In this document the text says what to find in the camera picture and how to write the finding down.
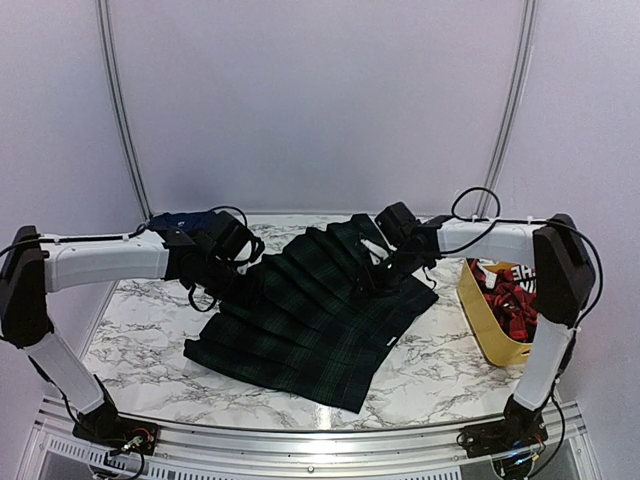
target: metal frame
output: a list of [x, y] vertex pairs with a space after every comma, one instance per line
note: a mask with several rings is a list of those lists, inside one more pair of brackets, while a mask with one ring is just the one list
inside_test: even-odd
[[[598, 480], [597, 467], [586, 428], [576, 402], [563, 404], [566, 417], [566, 439], [574, 448], [581, 478]], [[488, 457], [468, 459], [457, 444], [459, 429], [499, 416], [475, 418], [429, 426], [374, 431], [268, 431], [189, 425], [156, 420], [160, 437], [156, 453], [147, 459], [147, 474], [142, 478], [207, 479], [213, 473], [233, 480], [268, 478], [376, 478], [396, 480], [429, 478], [429, 474], [455, 472], [465, 464], [487, 462]], [[549, 432], [548, 445], [554, 448], [561, 431], [560, 416], [554, 407], [544, 411]], [[47, 451], [66, 448], [69, 455], [80, 455], [74, 448], [84, 449], [86, 458], [98, 466], [108, 449], [71, 436], [73, 423], [64, 404], [45, 397], [38, 412], [29, 444], [22, 459], [18, 480], [38, 478]], [[58, 447], [50, 442], [58, 440]], [[119, 458], [135, 470], [137, 458]]]
[[116, 125], [120, 134], [120, 141], [122, 142], [122, 149], [127, 162], [127, 168], [133, 184], [138, 207], [140, 208], [142, 217], [145, 220], [148, 220], [153, 212], [142, 180], [138, 155], [136, 154], [136, 148], [133, 142], [133, 136], [131, 135], [129, 120], [127, 119], [127, 112], [124, 105], [124, 97], [122, 95], [122, 87], [120, 85], [120, 74], [118, 73], [118, 62], [116, 61], [116, 49], [113, 40], [113, 26], [111, 23], [109, 3], [107, 0], [96, 0], [96, 7], [98, 9], [98, 26], [100, 27], [102, 55], [107, 72], [107, 82], [111, 96], [111, 103], [113, 104], [116, 116]]
[[[516, 61], [513, 65], [513, 74], [511, 76], [511, 85], [507, 96], [498, 138], [493, 148], [491, 163], [487, 171], [484, 186], [491, 190], [495, 190], [498, 184], [498, 178], [504, 165], [504, 160], [509, 146], [509, 138], [515, 122], [518, 107], [522, 99], [527, 73], [529, 70], [531, 54], [533, 51], [533, 35], [536, 25], [537, 0], [525, 0], [522, 11], [522, 24], [520, 26], [520, 38], [518, 40], [518, 50], [516, 53]], [[490, 204], [491, 197], [482, 193], [476, 206], [476, 214], [484, 217]]]

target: plaid skirt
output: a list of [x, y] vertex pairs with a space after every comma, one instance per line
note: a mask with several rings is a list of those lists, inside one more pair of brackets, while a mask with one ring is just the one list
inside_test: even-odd
[[223, 301], [187, 358], [260, 387], [359, 412], [374, 373], [438, 296], [410, 277], [395, 293], [359, 299], [357, 275], [384, 240], [368, 215], [308, 228], [247, 275], [261, 279], [252, 306]]

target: marble table top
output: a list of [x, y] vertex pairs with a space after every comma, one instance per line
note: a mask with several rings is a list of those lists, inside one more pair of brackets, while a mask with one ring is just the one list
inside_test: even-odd
[[[266, 253], [277, 253], [308, 226], [323, 228], [348, 218], [254, 215], [249, 223]], [[121, 411], [186, 423], [376, 429], [499, 413], [523, 367], [496, 368], [484, 359], [457, 297], [460, 267], [460, 261], [441, 260], [429, 273], [440, 299], [383, 362], [359, 414], [243, 383], [185, 358], [184, 340], [197, 338], [213, 312], [193, 310], [177, 282], [120, 282], [84, 363]], [[416, 276], [424, 281], [421, 272]]]

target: red plaid fabric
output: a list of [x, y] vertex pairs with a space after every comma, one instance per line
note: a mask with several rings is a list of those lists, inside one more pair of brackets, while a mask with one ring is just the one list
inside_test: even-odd
[[473, 276], [500, 327], [517, 342], [532, 342], [538, 325], [538, 312], [531, 306], [536, 298], [535, 271], [516, 265], [496, 272], [493, 288], [478, 260], [468, 260]]

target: metal vent grille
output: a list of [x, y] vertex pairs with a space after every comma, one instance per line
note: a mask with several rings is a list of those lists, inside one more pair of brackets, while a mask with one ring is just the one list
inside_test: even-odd
[[[62, 455], [64, 457], [76, 460], [78, 462], [87, 463], [93, 467], [111, 470], [119, 473], [125, 468], [131, 470], [138, 465], [138, 460], [134, 457], [131, 462], [127, 461], [127, 457], [109, 458], [105, 465], [106, 452], [101, 447], [80, 443], [67, 438], [50, 437], [48, 442], [48, 451]], [[268, 480], [273, 477], [258, 477], [245, 475], [232, 475], [207, 471], [203, 472], [202, 468], [189, 468], [182, 466], [166, 465], [164, 462], [159, 463], [153, 457], [146, 457], [147, 467], [141, 479], [146, 480]], [[312, 479], [306, 471], [298, 478]], [[451, 467], [439, 470], [431, 470], [429, 472], [414, 473], [411, 476], [397, 475], [381, 475], [376, 477], [366, 477], [367, 480], [462, 480], [460, 468]]]

